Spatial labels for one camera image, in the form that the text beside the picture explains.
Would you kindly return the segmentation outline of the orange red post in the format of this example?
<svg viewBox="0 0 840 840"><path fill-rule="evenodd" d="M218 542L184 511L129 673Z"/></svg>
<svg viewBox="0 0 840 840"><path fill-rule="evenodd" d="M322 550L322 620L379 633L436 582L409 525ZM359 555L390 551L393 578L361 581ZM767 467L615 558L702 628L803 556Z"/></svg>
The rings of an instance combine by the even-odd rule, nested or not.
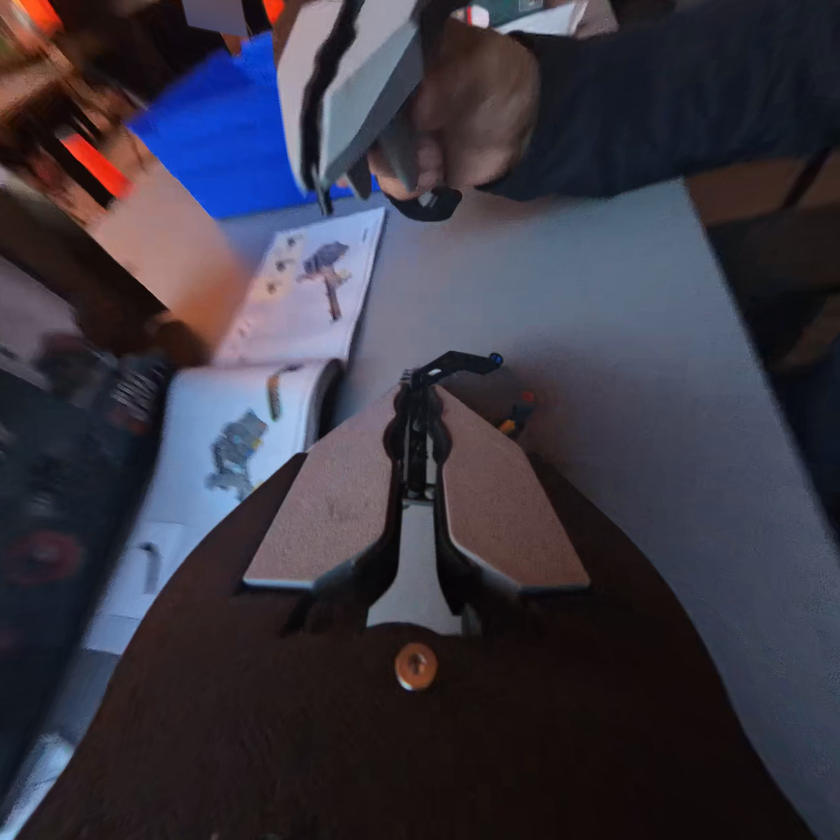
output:
<svg viewBox="0 0 840 840"><path fill-rule="evenodd" d="M66 172L100 206L107 208L132 192L133 183L79 133L59 140Z"/></svg>

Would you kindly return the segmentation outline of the black lego set box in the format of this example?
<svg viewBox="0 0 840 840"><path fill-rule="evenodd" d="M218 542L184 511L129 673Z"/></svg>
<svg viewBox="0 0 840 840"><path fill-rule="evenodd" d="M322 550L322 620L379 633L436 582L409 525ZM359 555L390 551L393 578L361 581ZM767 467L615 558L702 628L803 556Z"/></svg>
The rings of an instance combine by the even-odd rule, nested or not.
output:
<svg viewBox="0 0 840 840"><path fill-rule="evenodd" d="M154 463L174 367L2 259L1 787L34 747Z"/></svg>

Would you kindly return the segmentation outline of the person's right forearm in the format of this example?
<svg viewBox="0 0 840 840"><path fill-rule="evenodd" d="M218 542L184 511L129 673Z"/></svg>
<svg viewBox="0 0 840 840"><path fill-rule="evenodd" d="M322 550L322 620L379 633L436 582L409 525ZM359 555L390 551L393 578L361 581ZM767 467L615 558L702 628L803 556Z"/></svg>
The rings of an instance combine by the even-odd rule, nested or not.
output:
<svg viewBox="0 0 840 840"><path fill-rule="evenodd" d="M838 145L838 2L702 2L600 37L512 36L537 60L537 119L485 192L605 198Z"/></svg>

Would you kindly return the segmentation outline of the blue plastic bin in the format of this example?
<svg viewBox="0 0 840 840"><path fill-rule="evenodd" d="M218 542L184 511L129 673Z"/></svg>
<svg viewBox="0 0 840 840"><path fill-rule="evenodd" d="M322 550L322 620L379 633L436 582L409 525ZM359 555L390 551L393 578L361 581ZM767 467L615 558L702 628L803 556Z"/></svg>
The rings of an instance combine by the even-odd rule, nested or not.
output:
<svg viewBox="0 0 840 840"><path fill-rule="evenodd" d="M318 204L290 166L271 33L219 50L133 118L132 132L214 220Z"/></svg>

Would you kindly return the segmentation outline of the grey lego model assembly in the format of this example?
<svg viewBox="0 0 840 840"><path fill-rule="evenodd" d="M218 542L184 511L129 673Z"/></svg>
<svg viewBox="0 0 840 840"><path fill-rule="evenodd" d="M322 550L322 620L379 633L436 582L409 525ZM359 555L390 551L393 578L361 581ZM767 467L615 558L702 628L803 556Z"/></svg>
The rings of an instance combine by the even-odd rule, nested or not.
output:
<svg viewBox="0 0 840 840"><path fill-rule="evenodd" d="M540 634L544 620L528 597L456 545L444 478L454 444L442 398L436 385L419 392L404 386L395 577L369 608L366 625L412 624L439 636L473 639Z"/></svg>

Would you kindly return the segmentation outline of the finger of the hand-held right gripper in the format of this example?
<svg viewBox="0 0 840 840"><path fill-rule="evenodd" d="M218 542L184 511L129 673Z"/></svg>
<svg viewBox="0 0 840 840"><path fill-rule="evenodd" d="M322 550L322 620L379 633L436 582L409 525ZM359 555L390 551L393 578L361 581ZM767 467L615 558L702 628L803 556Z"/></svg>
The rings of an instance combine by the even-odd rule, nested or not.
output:
<svg viewBox="0 0 840 840"><path fill-rule="evenodd" d="M424 74L419 14L421 2L362 2L356 18L356 37L342 58L331 90L358 120L360 159L345 176L355 191L370 191L365 168L370 148L378 146L393 119L407 119L406 105Z"/></svg>
<svg viewBox="0 0 840 840"><path fill-rule="evenodd" d="M361 157L358 120L331 90L356 37L359 2L288 2L277 21L277 89L290 173L333 214L331 189Z"/></svg>

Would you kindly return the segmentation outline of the person's right hand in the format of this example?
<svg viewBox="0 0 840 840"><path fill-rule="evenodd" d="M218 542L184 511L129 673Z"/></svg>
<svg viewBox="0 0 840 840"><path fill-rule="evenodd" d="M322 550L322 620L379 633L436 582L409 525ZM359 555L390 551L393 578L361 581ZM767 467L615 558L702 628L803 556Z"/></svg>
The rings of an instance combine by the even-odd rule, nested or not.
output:
<svg viewBox="0 0 840 840"><path fill-rule="evenodd" d="M409 116L417 133L417 184L400 183L384 154L368 162L383 193L411 200L436 187L491 184L520 162L536 126L540 74L524 45L450 18Z"/></svg>

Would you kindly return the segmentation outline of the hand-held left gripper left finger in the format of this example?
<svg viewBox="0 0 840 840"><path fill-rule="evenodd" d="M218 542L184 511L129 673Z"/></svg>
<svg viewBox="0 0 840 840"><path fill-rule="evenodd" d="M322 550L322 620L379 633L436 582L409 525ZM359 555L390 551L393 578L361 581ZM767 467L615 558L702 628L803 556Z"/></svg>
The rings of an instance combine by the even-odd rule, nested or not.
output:
<svg viewBox="0 0 840 840"><path fill-rule="evenodd" d="M395 385L310 447L243 576L252 589L345 594L387 544L399 474Z"/></svg>

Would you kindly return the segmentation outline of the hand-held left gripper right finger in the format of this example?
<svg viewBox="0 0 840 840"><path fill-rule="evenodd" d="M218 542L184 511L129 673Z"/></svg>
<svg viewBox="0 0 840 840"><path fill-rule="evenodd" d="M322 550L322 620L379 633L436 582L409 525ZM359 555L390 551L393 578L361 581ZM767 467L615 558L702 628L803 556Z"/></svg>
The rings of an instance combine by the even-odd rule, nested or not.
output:
<svg viewBox="0 0 840 840"><path fill-rule="evenodd" d="M523 450L451 395L429 390L437 471L436 568L450 610L487 614L592 588Z"/></svg>

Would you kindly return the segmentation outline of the open lego instruction booklet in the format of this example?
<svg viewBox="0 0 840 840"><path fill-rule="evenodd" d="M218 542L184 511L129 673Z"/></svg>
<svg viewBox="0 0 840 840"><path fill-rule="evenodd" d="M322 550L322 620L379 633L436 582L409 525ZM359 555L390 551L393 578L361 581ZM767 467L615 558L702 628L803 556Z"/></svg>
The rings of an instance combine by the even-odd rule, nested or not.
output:
<svg viewBox="0 0 840 840"><path fill-rule="evenodd" d="M83 648L121 656L186 556L319 439L385 220L380 207L277 232L213 362L175 375L154 474Z"/></svg>

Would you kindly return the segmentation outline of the black bent lego beam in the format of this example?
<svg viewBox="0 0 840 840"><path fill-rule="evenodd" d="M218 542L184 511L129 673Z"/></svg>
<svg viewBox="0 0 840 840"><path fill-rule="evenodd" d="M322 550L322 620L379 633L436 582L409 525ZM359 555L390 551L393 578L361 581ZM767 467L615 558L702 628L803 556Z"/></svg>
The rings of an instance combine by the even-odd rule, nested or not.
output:
<svg viewBox="0 0 840 840"><path fill-rule="evenodd" d="M482 356L451 350L426 365L404 370L400 382L408 385L412 391L419 392L452 375L488 375L498 371L503 364L504 359L497 352Z"/></svg>

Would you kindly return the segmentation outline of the dark brown box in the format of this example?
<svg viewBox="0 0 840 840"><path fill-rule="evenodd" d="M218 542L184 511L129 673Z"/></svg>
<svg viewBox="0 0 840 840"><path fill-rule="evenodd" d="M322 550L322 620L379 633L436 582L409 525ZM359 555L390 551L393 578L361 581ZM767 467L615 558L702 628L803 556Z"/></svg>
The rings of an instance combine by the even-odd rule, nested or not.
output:
<svg viewBox="0 0 840 840"><path fill-rule="evenodd" d="M70 305L83 337L118 358L156 352L176 369L206 363L206 343L47 201L2 185L1 254Z"/></svg>

